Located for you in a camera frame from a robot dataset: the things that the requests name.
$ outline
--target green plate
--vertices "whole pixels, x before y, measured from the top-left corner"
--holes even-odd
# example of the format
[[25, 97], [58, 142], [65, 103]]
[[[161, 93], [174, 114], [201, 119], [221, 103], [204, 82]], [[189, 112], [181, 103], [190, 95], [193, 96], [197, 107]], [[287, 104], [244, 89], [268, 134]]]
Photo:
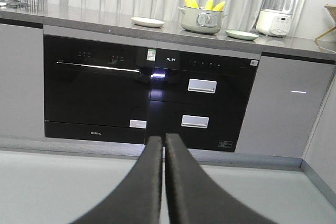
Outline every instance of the green plate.
[[227, 36], [236, 39], [243, 39], [243, 40], [254, 40], [259, 37], [257, 34], [247, 33], [245, 31], [238, 31], [238, 30], [225, 30]]

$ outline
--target small plate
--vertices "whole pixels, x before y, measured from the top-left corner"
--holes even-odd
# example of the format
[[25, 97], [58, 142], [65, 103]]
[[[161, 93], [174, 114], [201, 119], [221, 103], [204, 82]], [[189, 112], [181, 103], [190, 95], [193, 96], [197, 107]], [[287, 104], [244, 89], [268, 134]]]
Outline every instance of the small plate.
[[164, 24], [163, 21], [152, 18], [132, 17], [131, 19], [139, 26], [161, 27]]
[[243, 39], [243, 40], [254, 40], [259, 37], [259, 35], [247, 33], [245, 31], [237, 31], [237, 30], [225, 30], [225, 33], [233, 38], [236, 39]]

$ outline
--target food processor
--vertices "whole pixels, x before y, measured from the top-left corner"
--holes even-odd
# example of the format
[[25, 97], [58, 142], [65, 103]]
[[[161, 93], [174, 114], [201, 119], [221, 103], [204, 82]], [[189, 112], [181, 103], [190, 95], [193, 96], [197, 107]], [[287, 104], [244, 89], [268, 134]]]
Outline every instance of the food processor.
[[296, 0], [264, 0], [258, 17], [258, 32], [283, 37], [289, 33]]

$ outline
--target gray countertop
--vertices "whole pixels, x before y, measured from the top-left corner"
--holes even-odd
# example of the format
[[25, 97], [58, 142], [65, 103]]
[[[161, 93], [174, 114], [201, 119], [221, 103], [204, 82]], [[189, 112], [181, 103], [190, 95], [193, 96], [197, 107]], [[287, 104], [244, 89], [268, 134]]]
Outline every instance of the gray countertop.
[[0, 9], [0, 18], [217, 49], [336, 60], [334, 42], [263, 35], [254, 41], [245, 41], [227, 37], [224, 28], [214, 35], [192, 33], [181, 28], [179, 22], [148, 28], [134, 24], [128, 15], [53, 4], [46, 5], [45, 10]]

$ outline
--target built-in dishwasher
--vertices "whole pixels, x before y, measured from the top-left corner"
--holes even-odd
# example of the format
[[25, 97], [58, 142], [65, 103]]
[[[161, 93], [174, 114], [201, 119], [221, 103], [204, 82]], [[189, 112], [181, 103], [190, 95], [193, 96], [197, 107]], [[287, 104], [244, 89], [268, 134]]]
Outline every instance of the built-in dishwasher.
[[45, 35], [45, 136], [145, 144], [178, 133], [188, 148], [233, 152], [257, 66]]
[[44, 36], [45, 136], [144, 143], [155, 49]]
[[178, 133], [188, 148], [233, 152], [257, 66], [253, 59], [157, 49], [147, 137]]

